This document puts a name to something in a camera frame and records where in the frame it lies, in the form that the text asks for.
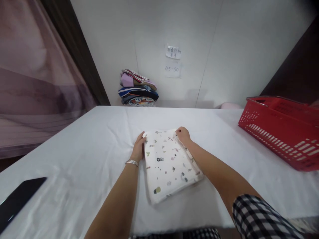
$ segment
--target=white table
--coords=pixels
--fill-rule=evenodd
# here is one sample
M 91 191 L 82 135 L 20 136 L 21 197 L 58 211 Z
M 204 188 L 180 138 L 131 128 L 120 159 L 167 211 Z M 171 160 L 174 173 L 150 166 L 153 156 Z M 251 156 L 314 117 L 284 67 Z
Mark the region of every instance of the white table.
M 0 201 L 24 180 L 48 177 L 0 238 L 83 238 L 140 132 L 185 126 L 192 139 L 243 175 L 286 218 L 319 215 L 319 174 L 298 172 L 238 127 L 242 110 L 98 106 L 0 173 Z M 233 227 L 205 179 L 156 207 L 145 164 L 131 231 Z

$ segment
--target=basket handle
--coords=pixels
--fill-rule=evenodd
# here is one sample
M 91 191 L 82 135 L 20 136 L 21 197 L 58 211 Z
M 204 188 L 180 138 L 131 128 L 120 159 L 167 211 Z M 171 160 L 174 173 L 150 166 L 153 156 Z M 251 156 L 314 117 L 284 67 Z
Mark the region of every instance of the basket handle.
M 256 98 L 256 97 L 276 97 L 276 98 L 281 98 L 281 99 L 284 99 L 284 100 L 288 100 L 288 101 L 292 101 L 292 102 L 295 102 L 295 103 L 298 103 L 298 104 L 301 104 L 301 105 L 308 106 L 308 104 L 304 104 L 304 103 L 301 103 L 301 102 L 298 102 L 298 101 L 294 101 L 294 100 L 291 100 L 291 99 L 288 99 L 288 98 L 285 98 L 285 97 L 281 97 L 281 96 L 253 96 L 253 97 L 247 97 L 246 100 L 250 100 L 250 101 L 253 101 L 253 102 L 258 103 L 260 105 L 268 107 L 268 105 L 265 105 L 263 103 L 260 103 L 258 101 L 254 101 L 254 100 L 251 99 L 251 98 Z

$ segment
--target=paper note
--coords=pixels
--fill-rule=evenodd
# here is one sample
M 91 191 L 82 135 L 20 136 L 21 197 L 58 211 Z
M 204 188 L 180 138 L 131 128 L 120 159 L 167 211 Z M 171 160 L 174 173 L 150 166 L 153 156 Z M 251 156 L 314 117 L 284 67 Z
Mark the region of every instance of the paper note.
M 181 76 L 181 62 L 167 59 L 164 68 L 164 76 L 170 78 L 180 78 Z
M 182 51 L 178 47 L 166 45 L 166 56 L 173 59 L 180 59 Z

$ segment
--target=pink curtain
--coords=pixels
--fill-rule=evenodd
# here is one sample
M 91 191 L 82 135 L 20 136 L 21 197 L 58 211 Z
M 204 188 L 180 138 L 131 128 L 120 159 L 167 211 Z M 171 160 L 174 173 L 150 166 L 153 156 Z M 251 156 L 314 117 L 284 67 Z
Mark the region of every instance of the pink curtain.
M 96 106 L 37 0 L 0 1 L 0 159 L 27 154 Z

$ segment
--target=checkered sleeve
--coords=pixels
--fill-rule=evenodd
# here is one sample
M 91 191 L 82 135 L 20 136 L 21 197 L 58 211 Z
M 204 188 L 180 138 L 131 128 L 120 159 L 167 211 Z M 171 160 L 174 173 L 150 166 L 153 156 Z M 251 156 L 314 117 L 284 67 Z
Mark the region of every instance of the checkered sleeve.
M 242 238 L 303 238 L 303 235 L 267 202 L 244 194 L 233 204 L 234 223 Z

